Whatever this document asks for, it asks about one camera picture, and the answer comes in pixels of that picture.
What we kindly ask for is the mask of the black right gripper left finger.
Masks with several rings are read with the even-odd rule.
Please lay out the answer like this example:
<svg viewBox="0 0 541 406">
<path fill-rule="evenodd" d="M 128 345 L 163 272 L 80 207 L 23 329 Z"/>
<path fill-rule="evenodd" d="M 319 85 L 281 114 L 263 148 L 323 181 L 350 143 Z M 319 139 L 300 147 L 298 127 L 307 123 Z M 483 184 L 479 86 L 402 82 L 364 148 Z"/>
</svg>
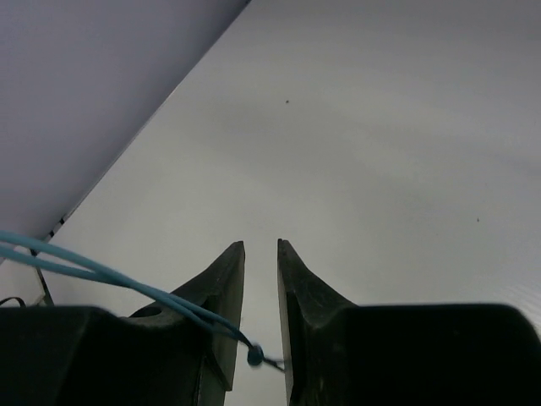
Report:
<svg viewBox="0 0 541 406">
<path fill-rule="evenodd" d="M 167 293 L 93 260 L 38 243 L 44 258 L 9 259 L 150 299 L 129 317 L 95 306 L 1 310 L 4 405 L 221 405 L 232 389 L 243 300 L 244 247 L 231 244 Z"/>
</svg>

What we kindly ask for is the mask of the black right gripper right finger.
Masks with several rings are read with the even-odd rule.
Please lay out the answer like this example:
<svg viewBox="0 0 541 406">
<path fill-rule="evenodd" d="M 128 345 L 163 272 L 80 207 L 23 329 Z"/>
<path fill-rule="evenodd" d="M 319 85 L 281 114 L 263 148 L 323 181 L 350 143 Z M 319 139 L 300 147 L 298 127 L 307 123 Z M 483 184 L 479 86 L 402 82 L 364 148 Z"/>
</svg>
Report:
<svg viewBox="0 0 541 406">
<path fill-rule="evenodd" d="M 540 340 L 506 304 L 357 305 L 277 242 L 291 405 L 537 405 Z"/>
</svg>

